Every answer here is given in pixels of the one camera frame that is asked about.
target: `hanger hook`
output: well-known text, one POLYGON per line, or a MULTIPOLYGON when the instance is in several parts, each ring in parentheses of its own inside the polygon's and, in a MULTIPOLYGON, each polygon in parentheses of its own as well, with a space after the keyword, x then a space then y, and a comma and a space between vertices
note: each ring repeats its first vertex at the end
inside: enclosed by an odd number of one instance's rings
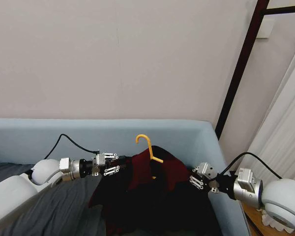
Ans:
POLYGON ((137 135, 137 137, 136 137, 136 143, 137 143, 137 144, 139 143, 139 139, 140 139, 141 137, 142 137, 142 138, 145 138, 145 139, 147 140, 147 145, 148 145, 148 150, 149 150, 149 155, 150 155, 151 160, 153 159, 153 160, 155 160, 155 161, 158 161, 158 162, 160 162, 160 163, 163 163, 164 161, 163 161, 162 159, 159 159, 159 158, 153 156, 151 140, 149 139, 149 137, 148 137, 147 135, 145 135, 145 134, 139 134, 139 135, 137 135))

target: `white curtain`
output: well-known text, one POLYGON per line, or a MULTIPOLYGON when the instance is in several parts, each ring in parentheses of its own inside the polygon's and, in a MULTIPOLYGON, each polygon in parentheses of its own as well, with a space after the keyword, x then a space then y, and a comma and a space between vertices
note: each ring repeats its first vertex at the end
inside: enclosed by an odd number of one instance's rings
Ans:
MULTIPOLYGON (((249 151, 280 176, 295 179, 295 56, 249 151)), ((251 156, 244 157, 240 167, 251 168, 264 184, 277 179, 251 156)))

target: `clothing on hanger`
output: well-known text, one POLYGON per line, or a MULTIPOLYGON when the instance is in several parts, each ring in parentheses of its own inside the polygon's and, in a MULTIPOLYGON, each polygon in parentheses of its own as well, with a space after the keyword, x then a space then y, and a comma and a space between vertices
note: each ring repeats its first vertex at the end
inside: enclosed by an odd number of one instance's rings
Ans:
POLYGON ((106 235, 137 228, 221 235, 207 192, 190 184, 190 171, 168 151, 157 146, 152 150, 163 163, 151 161, 148 149, 126 157, 127 167, 103 178, 94 191, 89 207, 103 205, 106 235))

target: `robotic arm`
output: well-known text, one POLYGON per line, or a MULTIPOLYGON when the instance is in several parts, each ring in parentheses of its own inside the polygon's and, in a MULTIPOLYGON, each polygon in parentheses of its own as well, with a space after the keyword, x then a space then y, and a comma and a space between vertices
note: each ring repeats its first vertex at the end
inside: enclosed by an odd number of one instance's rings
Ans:
POLYGON ((11 176, 0 182, 0 229, 6 227, 29 209, 48 189, 62 181, 84 178, 87 175, 109 176, 117 173, 119 157, 112 153, 97 154, 91 161, 84 159, 39 161, 32 169, 19 176, 11 176))
POLYGON ((295 229, 295 180, 280 179, 263 188, 251 169, 240 168, 238 176, 220 175, 207 163, 193 169, 190 182, 201 191, 226 193, 256 209, 264 208, 276 221, 295 229))

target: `light switch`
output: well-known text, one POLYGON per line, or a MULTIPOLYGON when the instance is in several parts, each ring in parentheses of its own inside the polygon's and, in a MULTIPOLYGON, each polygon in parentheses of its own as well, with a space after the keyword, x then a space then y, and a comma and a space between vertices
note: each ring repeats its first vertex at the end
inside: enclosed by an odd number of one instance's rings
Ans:
POLYGON ((274 26, 274 22, 275 20, 273 18, 264 18, 257 34, 257 38, 269 38, 274 26))

